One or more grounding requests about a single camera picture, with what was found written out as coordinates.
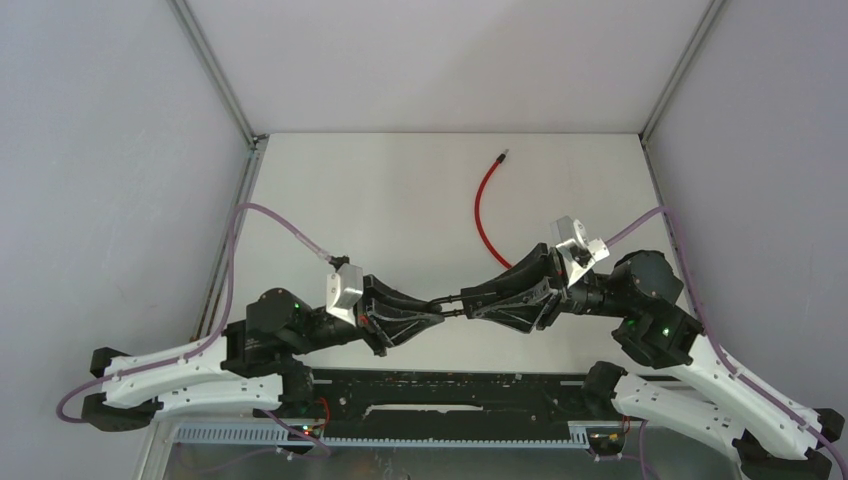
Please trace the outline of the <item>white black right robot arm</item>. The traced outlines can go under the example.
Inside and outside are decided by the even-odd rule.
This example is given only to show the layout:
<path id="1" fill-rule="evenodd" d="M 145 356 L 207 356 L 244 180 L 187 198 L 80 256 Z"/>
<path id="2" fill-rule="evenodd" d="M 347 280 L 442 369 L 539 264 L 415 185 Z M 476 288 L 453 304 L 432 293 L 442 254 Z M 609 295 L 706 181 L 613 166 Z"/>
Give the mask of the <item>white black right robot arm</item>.
<path id="1" fill-rule="evenodd" d="M 846 468 L 835 448 L 844 417 L 791 400 L 735 361 L 678 305 L 683 284 L 662 253 L 635 251 L 610 274 L 595 273 L 607 255 L 599 240 L 540 244 L 505 273 L 463 289 L 464 314 L 522 333 L 562 313 L 617 318 L 612 338 L 631 360 L 684 382 L 702 400 L 599 361 L 581 392 L 591 416 L 636 417 L 686 435 L 732 459 L 747 479 L 825 479 L 833 467 Z"/>

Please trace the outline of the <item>black padlock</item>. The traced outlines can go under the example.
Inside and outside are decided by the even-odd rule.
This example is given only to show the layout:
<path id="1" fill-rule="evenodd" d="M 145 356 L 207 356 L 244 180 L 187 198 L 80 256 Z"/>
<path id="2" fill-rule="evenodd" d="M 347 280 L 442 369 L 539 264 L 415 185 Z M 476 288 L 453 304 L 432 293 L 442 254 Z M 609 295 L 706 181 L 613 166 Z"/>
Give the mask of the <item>black padlock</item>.
<path id="1" fill-rule="evenodd" d="M 427 313 L 444 317 L 473 317 L 483 307 L 495 301 L 497 292 L 488 287 L 470 287 L 461 289 L 458 294 L 447 295 L 430 300 L 425 304 Z"/>

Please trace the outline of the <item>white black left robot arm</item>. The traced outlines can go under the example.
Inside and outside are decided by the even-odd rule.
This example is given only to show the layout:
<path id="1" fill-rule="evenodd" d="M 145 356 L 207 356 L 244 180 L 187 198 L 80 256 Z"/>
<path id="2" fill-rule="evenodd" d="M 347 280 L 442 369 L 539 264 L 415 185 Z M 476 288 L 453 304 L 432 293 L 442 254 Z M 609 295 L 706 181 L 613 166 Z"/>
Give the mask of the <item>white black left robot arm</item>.
<path id="1" fill-rule="evenodd" d="M 245 319 L 203 339 L 155 354 L 92 354 L 100 382 L 82 402 L 83 422 L 104 432 L 144 428 L 188 412 L 264 410 L 304 416 L 317 400 L 300 356 L 364 342 L 377 356 L 445 319 L 440 306 L 395 291 L 371 275 L 350 292 L 329 284 L 326 306 L 311 307 L 283 288 L 246 307 Z"/>

